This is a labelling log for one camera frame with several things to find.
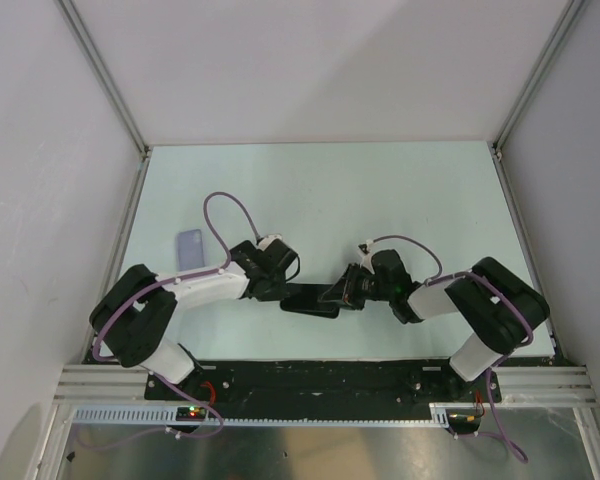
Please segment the right aluminium frame post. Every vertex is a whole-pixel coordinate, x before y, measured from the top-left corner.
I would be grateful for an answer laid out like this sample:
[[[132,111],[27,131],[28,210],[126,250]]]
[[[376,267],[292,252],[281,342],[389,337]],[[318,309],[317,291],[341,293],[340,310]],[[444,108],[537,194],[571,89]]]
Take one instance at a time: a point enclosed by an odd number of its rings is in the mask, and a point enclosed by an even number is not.
[[[587,0],[570,0],[566,2],[520,92],[492,141],[492,150],[497,159],[502,157],[502,152],[508,140],[538,94],[589,4],[590,1]]]

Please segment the aluminium frame post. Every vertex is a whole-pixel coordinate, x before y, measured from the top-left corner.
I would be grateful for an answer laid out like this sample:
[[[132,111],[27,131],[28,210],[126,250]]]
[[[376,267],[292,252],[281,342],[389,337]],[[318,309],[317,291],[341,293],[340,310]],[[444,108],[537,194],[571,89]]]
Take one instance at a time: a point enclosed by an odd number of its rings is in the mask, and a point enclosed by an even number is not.
[[[492,141],[492,150],[497,159],[502,157],[502,152],[508,140],[538,94],[589,4],[590,1],[587,0],[570,0],[566,2],[520,92]]]
[[[140,158],[146,158],[150,147],[134,120],[76,3],[71,0],[57,0],[55,4]]]

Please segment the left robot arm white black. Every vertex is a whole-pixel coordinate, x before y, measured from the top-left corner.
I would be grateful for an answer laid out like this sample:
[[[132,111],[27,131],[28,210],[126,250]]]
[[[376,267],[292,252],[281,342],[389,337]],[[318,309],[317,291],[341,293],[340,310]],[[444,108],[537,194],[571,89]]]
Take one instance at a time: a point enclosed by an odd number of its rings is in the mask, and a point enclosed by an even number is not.
[[[134,265],[114,284],[89,316],[97,339],[124,368],[140,366],[165,379],[181,399],[201,389],[197,361],[167,339],[176,312],[224,300],[279,301],[288,295],[286,273],[299,260],[280,236],[256,244],[246,240],[229,251],[229,263],[211,270],[159,276]]]

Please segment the right controller board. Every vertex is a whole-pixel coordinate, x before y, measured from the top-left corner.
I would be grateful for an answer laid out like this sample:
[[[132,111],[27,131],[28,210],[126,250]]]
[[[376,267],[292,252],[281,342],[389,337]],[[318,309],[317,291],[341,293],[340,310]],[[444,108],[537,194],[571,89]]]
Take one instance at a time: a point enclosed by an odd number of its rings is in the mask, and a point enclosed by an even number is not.
[[[469,412],[448,412],[449,432],[457,436],[475,435],[481,424],[482,415]]]

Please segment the lilac phone case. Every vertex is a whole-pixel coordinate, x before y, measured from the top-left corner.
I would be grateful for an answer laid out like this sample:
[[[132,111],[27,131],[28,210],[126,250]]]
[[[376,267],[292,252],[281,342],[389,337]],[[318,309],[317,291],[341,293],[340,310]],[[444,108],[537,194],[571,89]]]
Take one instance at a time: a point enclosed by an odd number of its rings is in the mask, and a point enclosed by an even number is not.
[[[205,266],[204,244],[200,229],[176,235],[176,259],[179,271],[196,270]]]

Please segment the controller board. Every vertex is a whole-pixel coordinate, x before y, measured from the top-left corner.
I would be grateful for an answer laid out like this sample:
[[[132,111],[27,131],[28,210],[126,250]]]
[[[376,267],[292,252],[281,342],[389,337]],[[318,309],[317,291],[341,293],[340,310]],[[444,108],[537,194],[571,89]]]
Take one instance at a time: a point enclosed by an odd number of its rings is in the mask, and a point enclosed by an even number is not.
[[[176,420],[177,421],[202,421],[206,419],[208,416],[208,411],[206,408],[196,407],[196,406],[187,406],[187,407],[178,407],[176,410]]]
[[[448,412],[449,432],[457,436],[475,435],[481,424],[482,415],[469,412]]]

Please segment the black phone case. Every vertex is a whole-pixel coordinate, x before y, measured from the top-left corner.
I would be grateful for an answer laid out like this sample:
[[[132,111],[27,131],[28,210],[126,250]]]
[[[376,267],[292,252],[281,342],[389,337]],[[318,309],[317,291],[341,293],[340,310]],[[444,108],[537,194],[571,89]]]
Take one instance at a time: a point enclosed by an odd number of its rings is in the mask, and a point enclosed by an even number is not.
[[[320,302],[320,297],[329,288],[327,284],[289,283],[288,294],[279,302],[279,306],[289,313],[335,319],[340,308],[334,303]]]

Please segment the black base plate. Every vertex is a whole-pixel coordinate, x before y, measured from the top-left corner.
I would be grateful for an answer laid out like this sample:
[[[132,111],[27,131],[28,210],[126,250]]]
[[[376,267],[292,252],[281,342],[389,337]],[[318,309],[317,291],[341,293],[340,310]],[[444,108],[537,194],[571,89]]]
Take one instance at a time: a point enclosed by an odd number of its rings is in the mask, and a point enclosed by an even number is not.
[[[252,421],[424,420],[431,403],[502,398],[495,375],[466,382],[445,360],[206,361],[177,387]]]

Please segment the left aluminium frame post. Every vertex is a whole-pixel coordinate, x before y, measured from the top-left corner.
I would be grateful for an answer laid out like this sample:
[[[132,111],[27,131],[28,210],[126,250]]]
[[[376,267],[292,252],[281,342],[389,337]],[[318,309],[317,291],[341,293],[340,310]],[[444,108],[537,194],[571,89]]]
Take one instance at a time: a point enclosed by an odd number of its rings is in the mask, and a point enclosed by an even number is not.
[[[57,0],[55,4],[140,158],[146,158],[150,147],[134,120],[76,3],[71,0]]]

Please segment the left controller board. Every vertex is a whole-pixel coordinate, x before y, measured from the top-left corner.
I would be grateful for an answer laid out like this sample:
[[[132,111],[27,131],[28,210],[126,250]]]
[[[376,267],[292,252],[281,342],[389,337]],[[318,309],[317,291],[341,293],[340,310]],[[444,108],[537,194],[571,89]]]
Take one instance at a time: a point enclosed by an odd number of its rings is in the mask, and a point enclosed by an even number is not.
[[[196,406],[187,406],[187,407],[178,407],[176,410],[176,420],[177,421],[202,421],[206,419],[208,416],[208,411],[206,408],[196,407]]]

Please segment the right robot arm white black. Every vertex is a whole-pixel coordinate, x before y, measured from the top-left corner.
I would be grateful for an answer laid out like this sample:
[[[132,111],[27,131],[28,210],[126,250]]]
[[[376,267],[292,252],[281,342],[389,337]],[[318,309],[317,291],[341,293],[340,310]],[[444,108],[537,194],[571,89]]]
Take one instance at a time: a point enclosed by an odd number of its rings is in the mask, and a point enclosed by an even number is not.
[[[368,301],[389,305],[403,324],[458,313],[472,335],[449,359],[442,376],[444,393],[466,400],[478,377],[518,347],[550,315],[546,299],[503,264],[485,257],[467,271],[425,282],[414,281],[394,250],[367,254],[318,296],[320,304],[361,310]]]

